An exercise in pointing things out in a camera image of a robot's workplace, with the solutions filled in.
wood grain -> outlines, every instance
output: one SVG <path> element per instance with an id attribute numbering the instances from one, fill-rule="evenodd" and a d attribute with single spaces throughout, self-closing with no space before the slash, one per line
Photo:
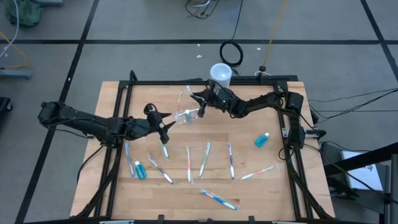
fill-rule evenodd
<path id="1" fill-rule="evenodd" d="M 290 82 L 288 84 L 289 91 L 295 91 L 305 97 L 302 114 L 312 124 L 303 83 Z M 96 108 L 97 115 L 112 116 L 117 86 L 118 82 L 103 83 Z M 198 88 L 200 89 L 201 86 L 193 86 L 193 89 Z M 230 88 L 243 100 L 272 91 L 269 86 L 231 86 Z M 132 91 L 129 115 L 145 118 L 142 110 L 150 102 L 155 104 L 159 111 L 174 114 L 180 89 L 184 90 L 185 87 L 135 86 Z M 181 108 L 196 107 L 196 103 L 184 94 Z M 171 116 L 165 120 L 165 123 L 172 120 Z M 270 133 L 270 138 L 259 149 L 254 145 L 254 141 L 265 132 Z M 170 129 L 169 136 L 170 141 L 167 144 L 169 161 L 166 161 L 162 155 L 158 134 L 151 134 L 129 142 L 132 159 L 144 165 L 148 178 L 146 180 L 132 179 L 125 153 L 123 153 L 113 219 L 153 220 L 157 219 L 158 214 L 164 214 L 167 220 L 205 220 L 207 218 L 247 220 L 250 215 L 254 215 L 256 220 L 294 220 L 286 165 L 277 157 L 279 149 L 282 148 L 282 138 L 276 111 L 266 108 L 255 111 L 243 119 L 231 119 L 226 113 L 207 108 L 204 118 L 188 124 L 175 125 Z M 207 140 L 211 141 L 212 145 L 203 179 L 199 179 L 199 169 L 205 155 Z M 231 180 L 229 173 L 228 142 L 231 142 L 233 147 L 236 180 Z M 305 143 L 317 147 L 316 140 L 306 140 Z M 189 184 L 187 181 L 185 146 L 190 146 L 194 184 Z M 98 147 L 97 140 L 89 140 L 85 158 Z M 80 212 L 98 189 L 104 152 L 105 150 L 93 158 L 82 170 L 71 215 Z M 173 178 L 175 185 L 169 184 L 148 161 L 148 154 L 151 154 Z M 319 153 L 305 147 L 302 149 L 302 157 L 309 190 L 319 204 L 334 216 Z M 277 168 L 249 180 L 239 180 L 240 177 L 271 164 L 277 164 Z M 239 210 L 230 210 L 213 199 L 201 195 L 201 189 L 206 189 L 235 203 L 239 206 Z M 105 193 L 103 205 L 106 205 L 107 199 L 108 191 Z M 305 216 L 302 199 L 300 206 L 302 216 Z"/>

yellow cable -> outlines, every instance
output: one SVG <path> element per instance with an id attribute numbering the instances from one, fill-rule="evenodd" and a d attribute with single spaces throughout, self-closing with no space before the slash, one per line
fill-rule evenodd
<path id="1" fill-rule="evenodd" d="M 282 18 L 282 15 L 283 15 L 283 13 L 284 13 L 284 11 L 285 11 L 286 3 L 287 3 L 287 0 L 284 0 L 284 3 L 283 3 L 283 5 L 282 5 L 282 9 L 280 10 L 280 13 L 279 13 L 278 20 L 276 20 L 276 22 L 275 22 L 274 30 L 272 31 L 271 38 L 269 39 L 268 48 L 267 48 L 267 54 L 266 54 L 266 59 L 264 60 L 263 66 L 266 66 L 266 64 L 267 64 L 268 54 L 269 54 L 270 49 L 271 49 L 272 40 L 273 40 L 274 35 L 275 35 L 275 33 L 276 33 L 276 30 L 277 30 L 277 28 L 278 28 L 279 21 L 280 21 L 280 19 Z"/>
<path id="2" fill-rule="evenodd" d="M 19 69 L 19 68 L 27 68 L 30 67 L 30 58 L 21 50 L 19 49 L 17 46 L 15 46 L 13 43 L 11 43 L 11 41 L 2 33 L 0 32 L 0 35 L 3 37 L 4 40 L 6 40 L 12 47 L 14 47 L 26 60 L 27 65 L 15 65 L 15 66 L 11 66 L 8 67 L 7 69 Z"/>

